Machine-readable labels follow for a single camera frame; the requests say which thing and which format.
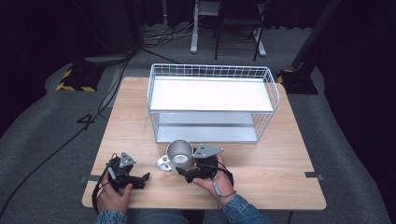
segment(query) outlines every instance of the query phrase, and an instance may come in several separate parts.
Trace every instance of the chair leg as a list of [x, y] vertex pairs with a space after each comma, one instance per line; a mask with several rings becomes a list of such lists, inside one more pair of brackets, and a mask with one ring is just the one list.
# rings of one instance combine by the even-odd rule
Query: chair leg
[[221, 30], [221, 27], [216, 28], [216, 52], [215, 52], [215, 60], [218, 59], [220, 30]]
[[259, 52], [260, 42], [262, 42], [262, 28], [260, 28], [260, 33], [259, 33], [259, 38], [258, 38], [259, 41], [257, 41], [257, 43], [256, 43], [256, 50], [254, 51], [253, 62], [256, 62], [257, 53]]
[[251, 30], [250, 34], [248, 34], [247, 39], [254, 38], [254, 31], [255, 31], [255, 30], [256, 30], [256, 28], [254, 28], [253, 30]]
[[217, 31], [218, 31], [218, 27], [215, 27], [215, 32], [213, 32], [213, 37], [216, 37]]

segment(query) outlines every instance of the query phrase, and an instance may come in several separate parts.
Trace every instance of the white wire basket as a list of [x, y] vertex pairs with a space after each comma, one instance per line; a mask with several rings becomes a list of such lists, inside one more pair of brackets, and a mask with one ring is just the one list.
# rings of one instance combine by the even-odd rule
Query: white wire basket
[[268, 67], [151, 66], [148, 112], [158, 143], [256, 143], [278, 104]]

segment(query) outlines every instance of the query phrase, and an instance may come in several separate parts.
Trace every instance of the denim sleeve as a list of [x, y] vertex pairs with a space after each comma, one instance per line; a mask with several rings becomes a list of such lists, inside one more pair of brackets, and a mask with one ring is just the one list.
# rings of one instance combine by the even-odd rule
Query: denim sleeve
[[235, 195], [222, 208], [227, 220], [232, 224], [271, 224], [272, 221], [239, 194]]
[[119, 211], [103, 211], [98, 215], [96, 224], [126, 224], [127, 216]]

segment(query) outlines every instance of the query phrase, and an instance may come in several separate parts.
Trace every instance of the cable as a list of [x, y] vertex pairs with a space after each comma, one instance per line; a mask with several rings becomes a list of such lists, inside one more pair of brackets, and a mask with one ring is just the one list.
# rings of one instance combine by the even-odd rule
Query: cable
[[218, 166], [206, 165], [206, 164], [201, 164], [201, 163], [199, 165], [197, 165], [197, 166], [198, 167], [212, 168], [214, 170], [220, 170], [220, 171], [224, 172], [224, 174], [226, 174], [230, 178], [230, 180], [231, 180], [231, 182], [233, 184], [233, 173], [231, 173], [229, 170], [227, 170], [227, 168], [224, 167], [225, 169], [222, 169], [222, 168], [219, 168]]
[[27, 176], [22, 180], [22, 182], [21, 182], [21, 183], [12, 191], [12, 193], [8, 196], [8, 198], [7, 198], [6, 202], [5, 202], [5, 204], [3, 205], [3, 208], [2, 208], [2, 210], [1, 210], [1, 212], [0, 212], [0, 220], [1, 220], [1, 218], [2, 218], [2, 216], [3, 216], [3, 214], [4, 214], [4, 212], [6, 211], [6, 208], [7, 208], [8, 204], [9, 204], [9, 202], [11, 201], [12, 197], [15, 195], [15, 193], [18, 191], [18, 189], [20, 189], [20, 187], [24, 184], [24, 182], [26, 182], [26, 180], [27, 180], [32, 174], [34, 174], [35, 171], [37, 171], [44, 163], [46, 163], [46, 162], [47, 162], [49, 159], [51, 159], [55, 154], [57, 154], [57, 153], [58, 153], [59, 151], [61, 151], [64, 147], [66, 147], [71, 141], [73, 141], [79, 134], [81, 134], [82, 131], [84, 131], [84, 130], [88, 127], [88, 125], [90, 125], [90, 124], [96, 119], [96, 117], [97, 117], [97, 116], [95, 116], [91, 121], [89, 121], [86, 125], [84, 125], [83, 128], [81, 128], [75, 135], [73, 135], [73, 137], [71, 137], [69, 140], [67, 140], [61, 147], [59, 147], [59, 148], [58, 148], [57, 150], [55, 150], [52, 154], [50, 154], [45, 160], [43, 160], [40, 164], [38, 164], [37, 167], [36, 167], [32, 172], [30, 172], [30, 174], [27, 175]]
[[154, 39], [158, 39], [157, 44], [148, 44], [145, 43], [145, 47], [147, 48], [156, 48], [156, 47], [162, 47], [164, 45], [166, 45], [167, 43], [169, 43], [172, 40], [179, 40], [187, 35], [192, 35], [192, 33], [188, 33], [183, 35], [183, 33], [188, 30], [189, 28], [191, 28], [194, 25], [194, 22], [189, 24], [188, 26], [186, 26], [185, 28], [180, 28], [180, 32], [176, 32], [176, 28], [173, 29], [173, 32], [171, 32], [170, 34], [167, 34], [166, 32], [169, 30], [166, 29], [162, 35], [155, 35], [155, 36], [150, 36], [147, 37], [146, 40], [154, 40]]
[[218, 163], [219, 163], [220, 165], [222, 165], [222, 167], [224, 167], [224, 169], [227, 170], [227, 168], [225, 167], [225, 165], [224, 165], [223, 163], [221, 163], [220, 161], [218, 161]]
[[106, 184], [108, 184], [108, 183], [110, 183], [110, 182], [107, 182], [107, 183], [106, 183], [105, 185], [103, 185], [102, 187], [99, 187], [99, 186], [102, 184], [103, 177], [105, 176], [105, 174], [106, 174], [108, 168], [109, 168], [110, 166], [112, 166], [112, 165], [113, 165], [113, 160], [110, 160], [110, 161], [108, 162], [108, 164], [106, 165], [105, 170], [102, 172], [101, 176], [99, 177], [99, 180], [98, 180], [98, 182], [96, 183], [95, 188], [94, 188], [93, 193], [92, 193], [92, 205], [93, 205], [93, 209], [94, 209], [95, 212], [96, 212], [96, 215], [99, 215], [98, 203], [97, 203], [97, 196], [98, 196], [99, 189], [101, 189], [102, 187], [104, 187]]
[[293, 216], [293, 211], [289, 212], [288, 224], [291, 223], [291, 217]]
[[154, 53], [154, 52], [152, 52], [152, 51], [150, 51], [150, 50], [148, 50], [148, 49], [144, 49], [144, 48], [142, 48], [142, 47], [140, 47], [140, 48], [141, 48], [143, 51], [145, 51], [146, 53], [149, 53], [149, 54], [158, 56], [158, 57], [163, 58], [163, 59], [165, 59], [165, 60], [167, 60], [167, 61], [169, 61], [169, 62], [181, 64], [181, 63], [179, 63], [179, 62], [177, 62], [177, 61], [175, 61], [175, 60], [173, 60], [173, 59], [166, 58], [166, 57], [164, 57], [164, 56], [162, 56], [162, 55], [160, 55], [160, 54]]
[[[123, 72], [124, 72], [124, 70], [125, 70], [125, 67], [126, 67], [126, 65], [128, 64], [128, 62], [131, 61], [132, 57], [133, 57], [133, 54], [130, 54], [129, 57], [128, 57], [128, 59], [127, 59], [127, 61], [125, 61], [124, 64], [122, 65], [122, 67], [121, 67], [121, 70], [120, 70], [120, 77], [119, 77], [119, 80], [118, 80], [117, 89], [118, 89], [118, 87], [120, 86], [120, 78], [121, 78], [122, 75], [123, 75]], [[93, 119], [89, 120], [89, 121], [84, 125], [84, 127], [81, 128], [75, 135], [73, 135], [73, 136], [72, 136], [69, 140], [67, 140], [63, 145], [61, 145], [58, 149], [56, 149], [54, 152], [52, 152], [45, 160], [43, 160], [42, 162], [40, 162], [40, 163], [37, 165], [37, 167], [36, 167], [32, 172], [30, 172], [29, 175], [27, 175], [27, 176], [22, 180], [22, 182], [11, 192], [11, 194], [8, 196], [6, 202], [4, 203], [4, 205], [3, 205], [3, 207], [2, 207], [2, 210], [1, 210], [1, 212], [0, 212], [0, 220], [1, 220], [1, 218], [3, 217], [3, 214], [5, 213], [6, 208], [7, 208], [8, 204], [9, 204], [9, 202], [11, 201], [11, 199], [14, 197], [14, 195], [17, 193], [17, 191], [21, 188], [21, 186], [29, 179], [29, 177], [32, 176], [39, 168], [41, 168], [41, 166], [43, 166], [44, 163], [46, 163], [47, 161], [49, 161], [53, 156], [55, 156], [55, 155], [56, 155], [58, 152], [60, 152], [64, 147], [66, 147], [70, 142], [72, 142], [72, 141], [73, 141], [77, 136], [79, 136], [84, 130], [86, 130], [86, 129], [88, 128], [88, 126], [89, 126], [91, 123], [95, 122], [95, 120], [97, 119], [97, 117], [98, 117], [98, 116], [101, 116], [102, 112], [103, 112], [103, 111], [106, 109], [106, 107], [110, 104], [110, 101], [114, 98], [114, 96], [115, 96], [115, 91], [114, 91], [113, 95], [111, 96], [111, 99], [107, 102], [107, 104], [106, 104], [101, 110], [98, 109], [98, 114], [96, 114], [96, 115], [93, 117]]]
[[233, 194], [236, 194], [236, 190], [233, 190], [233, 192], [227, 194], [227, 195], [221, 195], [221, 191], [219, 189], [218, 184], [212, 179], [212, 185], [213, 188], [215, 189], [216, 194], [218, 195], [218, 209], [219, 209], [219, 205], [220, 205], [220, 198], [227, 198], [230, 197]]
[[[131, 61], [132, 59], [132, 55], [122, 64], [122, 66], [120, 67], [120, 73], [119, 73], [119, 77], [117, 78], [116, 82], [113, 84], [113, 86], [111, 87], [111, 89], [108, 91], [107, 95], [103, 98], [102, 102], [99, 104], [98, 106], [98, 115], [100, 117], [102, 117], [103, 119], [108, 119], [105, 118], [104, 116], [102, 116], [102, 112], [107, 108], [107, 106], [110, 104], [110, 102], [113, 100], [113, 98], [116, 96], [117, 90], [120, 87], [121, 81], [122, 81], [122, 76], [123, 73], [125, 71], [126, 65], [129, 63], [129, 61]], [[108, 100], [108, 102], [106, 103], [106, 105], [103, 106], [102, 109], [100, 109], [100, 107], [102, 106], [103, 102], [105, 101], [105, 99], [107, 98], [107, 96], [113, 91], [113, 94], [111, 95], [110, 99]]]

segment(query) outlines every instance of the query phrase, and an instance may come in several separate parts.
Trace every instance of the hand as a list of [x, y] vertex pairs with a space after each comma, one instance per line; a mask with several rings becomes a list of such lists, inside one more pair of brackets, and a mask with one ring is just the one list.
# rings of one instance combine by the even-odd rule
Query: hand
[[[220, 154], [218, 154], [217, 157], [218, 157], [218, 161], [224, 164], [223, 158], [220, 156]], [[220, 163], [218, 163], [218, 167], [225, 169]], [[221, 196], [219, 196], [216, 193], [215, 188], [213, 187], [213, 182], [216, 182], [216, 184], [218, 185]], [[218, 170], [213, 180], [194, 178], [192, 180], [192, 183], [209, 191], [209, 193], [216, 200], [219, 200], [219, 202], [223, 205], [226, 204], [235, 196], [235, 191], [233, 190], [233, 185], [231, 184], [230, 178], [228, 178], [228, 176], [224, 174], [224, 172], [222, 172], [221, 170]]]
[[129, 199], [132, 194], [132, 184], [125, 187], [122, 194], [117, 193], [108, 182], [108, 172], [102, 179], [102, 191], [97, 199], [99, 212], [103, 211], [120, 211], [126, 213], [128, 210]]

